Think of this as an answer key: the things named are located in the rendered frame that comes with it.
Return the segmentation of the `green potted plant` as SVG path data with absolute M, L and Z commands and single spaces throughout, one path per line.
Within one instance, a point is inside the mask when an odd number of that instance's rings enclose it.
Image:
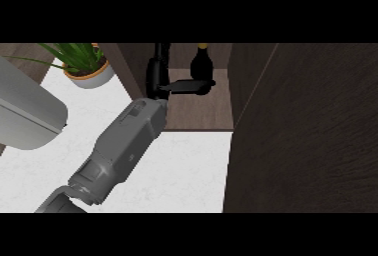
M 12 59 L 60 68 L 71 82 L 83 89 L 100 88 L 110 82 L 116 72 L 97 43 L 55 43 L 52 46 L 40 43 L 40 46 L 61 60 L 63 65 L 20 56 L 12 56 Z

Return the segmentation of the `dark wine bottle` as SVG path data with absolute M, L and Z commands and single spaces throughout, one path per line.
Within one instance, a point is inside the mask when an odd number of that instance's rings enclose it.
M 191 62 L 191 76 L 195 80 L 212 80 L 213 70 L 213 61 L 209 56 L 209 44 L 200 43 L 197 55 Z

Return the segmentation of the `dark wooden cabinet door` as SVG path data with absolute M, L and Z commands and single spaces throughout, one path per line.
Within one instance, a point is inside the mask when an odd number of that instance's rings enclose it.
M 378 43 L 280 44 L 232 135 L 227 213 L 378 213 Z

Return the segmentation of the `dark wooden cabinet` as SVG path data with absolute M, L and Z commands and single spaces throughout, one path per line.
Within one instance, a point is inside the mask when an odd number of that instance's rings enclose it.
M 277 43 L 210 43 L 216 86 L 204 96 L 172 95 L 166 130 L 234 131 L 255 95 Z M 101 49 L 132 99 L 147 96 L 153 43 L 101 43 Z

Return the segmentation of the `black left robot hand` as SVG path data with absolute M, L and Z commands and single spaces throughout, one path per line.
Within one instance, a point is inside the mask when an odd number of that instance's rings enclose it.
M 215 79 L 195 80 L 181 79 L 170 81 L 169 77 L 169 61 L 170 61 L 170 43 L 156 44 L 156 54 L 150 59 L 147 70 L 147 95 L 151 99 L 167 100 L 172 94 L 195 94 L 206 95 L 216 85 Z

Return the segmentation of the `pale grey appliance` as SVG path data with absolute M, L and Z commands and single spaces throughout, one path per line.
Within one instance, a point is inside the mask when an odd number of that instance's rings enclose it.
M 0 57 L 0 144 L 21 150 L 43 147 L 67 120 L 64 102 Z

